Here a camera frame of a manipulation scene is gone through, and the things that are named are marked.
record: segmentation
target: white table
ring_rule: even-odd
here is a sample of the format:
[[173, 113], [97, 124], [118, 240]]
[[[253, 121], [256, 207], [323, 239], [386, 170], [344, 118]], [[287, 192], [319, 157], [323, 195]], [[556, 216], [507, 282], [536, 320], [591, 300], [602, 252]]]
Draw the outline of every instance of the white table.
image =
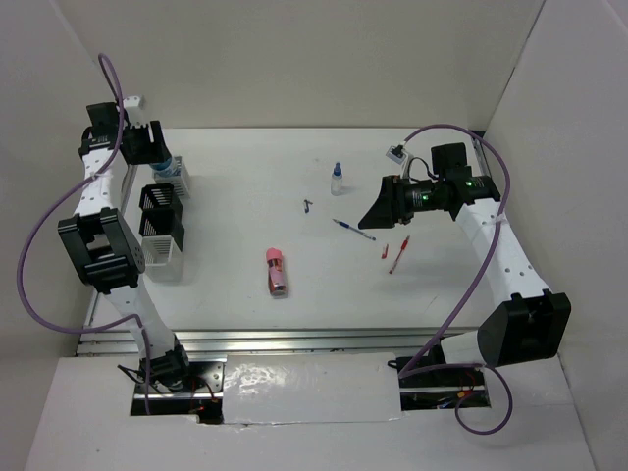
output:
[[[167, 130], [173, 154], [191, 175], [184, 205], [184, 269], [179, 284], [148, 291], [175, 330], [366, 329], [437, 327], [479, 268], [471, 244], [444, 212], [419, 213], [408, 226], [369, 231], [370, 241], [332, 222], [356, 226], [375, 201], [385, 175], [400, 167], [384, 154], [408, 130]], [[465, 142], [479, 173], [471, 140], [456, 131], [429, 131], [408, 148], [431, 162], [430, 148]], [[330, 193], [340, 161], [345, 194]], [[425, 178], [415, 162], [412, 174]], [[139, 168], [126, 219], [139, 227], [139, 193], [153, 183]], [[303, 199], [314, 205], [304, 214]], [[388, 269], [401, 242], [408, 248], [393, 275]], [[381, 260], [385, 243], [389, 258]], [[265, 252], [285, 256], [289, 297], [271, 298]], [[455, 325], [478, 326], [493, 311], [480, 283]], [[92, 325], [118, 318], [104, 299]]]

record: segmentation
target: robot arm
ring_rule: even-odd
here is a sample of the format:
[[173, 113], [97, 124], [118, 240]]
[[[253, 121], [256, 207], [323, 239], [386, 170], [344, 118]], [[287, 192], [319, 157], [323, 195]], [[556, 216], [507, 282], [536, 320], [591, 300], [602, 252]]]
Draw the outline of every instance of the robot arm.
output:
[[[144, 255], [131, 229], [119, 211], [122, 185], [128, 165], [163, 165], [172, 160], [164, 143], [159, 122], [148, 125], [141, 116], [141, 100], [125, 100], [128, 124], [123, 133], [121, 151], [124, 160], [116, 158], [102, 174], [94, 176], [109, 158], [115, 141], [118, 110], [115, 103], [87, 107], [92, 126], [85, 130], [79, 150], [85, 177], [94, 178], [82, 192], [72, 218], [60, 221], [58, 232], [78, 276], [92, 285], [118, 310], [121, 317], [137, 314], [150, 340], [151, 382], [160, 382], [171, 391], [183, 387], [188, 360], [175, 334], [164, 324], [142, 279]], [[145, 345], [140, 328], [128, 322], [144, 371]]]
[[[416, 212], [444, 210], [484, 259], [495, 233], [500, 195], [490, 177], [471, 175], [465, 145], [432, 148], [436, 181], [412, 180], [408, 169], [413, 157], [401, 146], [391, 147], [387, 155], [398, 164], [405, 161], [405, 171], [382, 178], [380, 195], [358, 227], [392, 228], [408, 224]], [[446, 363], [496, 367], [557, 353], [571, 312], [569, 299], [550, 291], [532, 268], [505, 215], [499, 217], [499, 243], [486, 272], [496, 309], [478, 331], [442, 340]]]

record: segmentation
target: cable clip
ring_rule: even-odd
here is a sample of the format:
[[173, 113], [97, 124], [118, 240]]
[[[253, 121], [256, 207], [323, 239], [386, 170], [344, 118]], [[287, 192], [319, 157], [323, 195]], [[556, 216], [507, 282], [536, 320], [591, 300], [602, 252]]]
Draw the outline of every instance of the cable clip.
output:
[[505, 213], [498, 214], [497, 217], [491, 221], [491, 224], [493, 225], [496, 225], [497, 223], [510, 224]]
[[90, 172], [89, 173], [89, 177], [91, 178], [91, 180], [93, 182], [95, 182], [96, 179], [98, 179], [99, 177], [102, 177], [103, 175], [105, 175], [105, 174], [99, 174], [98, 172]]

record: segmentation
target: small tool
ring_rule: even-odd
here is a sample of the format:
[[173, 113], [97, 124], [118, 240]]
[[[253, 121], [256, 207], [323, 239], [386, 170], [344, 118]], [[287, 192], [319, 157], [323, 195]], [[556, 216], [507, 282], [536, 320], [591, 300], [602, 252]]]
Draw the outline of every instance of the small tool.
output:
[[410, 240], [410, 235], [408, 237], [405, 238], [405, 240], [403, 241], [403, 244], [401, 245], [401, 250], [399, 251], [399, 254], [396, 256], [396, 258], [394, 259], [394, 263], [392, 263], [391, 269], [389, 270], [389, 273], [392, 275], [394, 272], [394, 269], [396, 268], [397, 263], [399, 263], [399, 259], [401, 258], [401, 254], [405, 251], [405, 247], [408, 246], [408, 241]]
[[372, 235], [368, 235], [366, 233], [363, 233], [362, 231], [360, 231], [359, 229], [354, 228], [353, 226], [350, 226], [347, 223], [344, 223], [343, 221], [339, 221], [338, 219], [333, 219], [332, 221], [334, 221], [336, 224], [343, 226], [345, 229], [349, 229], [351, 231], [354, 231], [355, 233], [360, 234], [361, 236], [364, 236], [370, 240], [376, 240]]

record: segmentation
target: white wall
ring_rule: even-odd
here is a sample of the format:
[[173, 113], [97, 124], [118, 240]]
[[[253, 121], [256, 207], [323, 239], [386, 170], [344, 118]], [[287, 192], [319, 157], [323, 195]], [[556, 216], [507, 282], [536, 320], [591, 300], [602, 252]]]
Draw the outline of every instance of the white wall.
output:
[[600, 471], [628, 459], [628, 2], [548, 0], [491, 121], [508, 216], [573, 304], [561, 358]]
[[[77, 339], [46, 331], [16, 293], [17, 260], [46, 206], [81, 178], [80, 134], [86, 104], [107, 98], [106, 85], [70, 41], [45, 0], [0, 4], [0, 463], [23, 469], [57, 358]], [[44, 317], [80, 325], [89, 291], [56, 234], [63, 206], [36, 239], [26, 290]]]
[[541, 0], [59, 0], [168, 128], [484, 129]]

